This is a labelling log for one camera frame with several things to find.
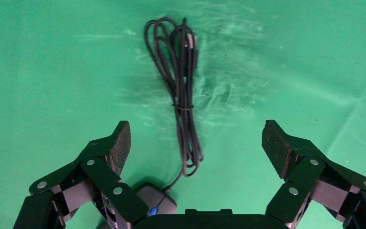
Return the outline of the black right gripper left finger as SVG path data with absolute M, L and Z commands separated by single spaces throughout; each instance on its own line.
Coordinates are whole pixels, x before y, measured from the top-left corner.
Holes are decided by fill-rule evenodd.
M 111 135 L 90 141 L 75 160 L 33 182 L 14 227 L 63 229 L 92 203 L 110 228 L 131 229 L 149 208 L 120 177 L 130 147 L 130 124 L 120 121 Z

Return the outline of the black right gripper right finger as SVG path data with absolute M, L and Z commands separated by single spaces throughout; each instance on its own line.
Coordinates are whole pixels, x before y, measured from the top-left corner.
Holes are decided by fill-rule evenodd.
M 310 140 L 287 134 L 275 120 L 265 123 L 262 148 L 284 181 L 266 215 L 294 229 L 316 202 L 343 228 L 366 229 L 366 176 L 333 162 Z

